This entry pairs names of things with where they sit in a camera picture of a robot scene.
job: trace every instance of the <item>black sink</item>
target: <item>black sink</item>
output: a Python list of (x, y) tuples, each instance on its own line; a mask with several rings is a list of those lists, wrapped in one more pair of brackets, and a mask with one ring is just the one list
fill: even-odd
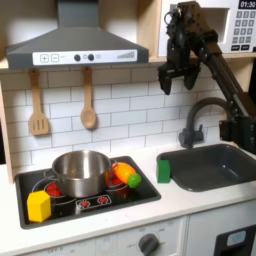
[(182, 188), (201, 192), (256, 180), (256, 161), (226, 144), (163, 153), (172, 178)]

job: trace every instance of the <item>black stovetop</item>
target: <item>black stovetop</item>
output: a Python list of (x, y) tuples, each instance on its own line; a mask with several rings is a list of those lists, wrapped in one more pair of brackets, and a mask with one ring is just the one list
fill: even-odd
[[(51, 225), (67, 220), (82, 218), (98, 213), (113, 211), (133, 205), (143, 204), (161, 198), (158, 191), (149, 182), (140, 168), (130, 157), (115, 158), (117, 162), (131, 165), (141, 175), (142, 182), (136, 189), (131, 189), (113, 177), (107, 190), (89, 198), (70, 198), (61, 194), (55, 182), (46, 180), (46, 170), (23, 173), (16, 176), (16, 189), (20, 215), (20, 225), (31, 229)], [(43, 223), (33, 223), (28, 220), (27, 198), (29, 193), (45, 190), (51, 196), (52, 216)]]

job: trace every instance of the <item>faucet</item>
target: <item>faucet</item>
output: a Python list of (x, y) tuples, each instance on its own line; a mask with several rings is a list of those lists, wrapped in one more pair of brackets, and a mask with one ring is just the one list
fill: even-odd
[(188, 113), (186, 128), (179, 134), (179, 142), (183, 148), (192, 149), (195, 142), (204, 141), (203, 125), (200, 125), (199, 130), (195, 131), (194, 123), (198, 111), (208, 105), (222, 107), (226, 111), (228, 120), (232, 120), (227, 101), (214, 97), (198, 101)]

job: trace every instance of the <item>range hood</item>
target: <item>range hood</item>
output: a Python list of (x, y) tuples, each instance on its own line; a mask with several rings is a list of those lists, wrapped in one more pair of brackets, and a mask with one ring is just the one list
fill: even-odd
[(98, 0), (58, 0), (58, 28), (7, 48), (10, 69), (148, 63), (148, 49), (99, 28)]

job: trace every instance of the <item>kitchen counter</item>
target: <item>kitchen counter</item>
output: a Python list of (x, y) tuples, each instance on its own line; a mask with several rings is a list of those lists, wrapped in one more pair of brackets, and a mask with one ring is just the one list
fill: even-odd
[(28, 253), (256, 199), (256, 181), (202, 193), (183, 190), (173, 181), (170, 184), (157, 184), (157, 155), (179, 149), (179, 145), (170, 145), (108, 154), (109, 157), (131, 156), (159, 191), (161, 200), (31, 230), (20, 227), (16, 188), (15, 185), (8, 184), (6, 166), (0, 166), (0, 255)]

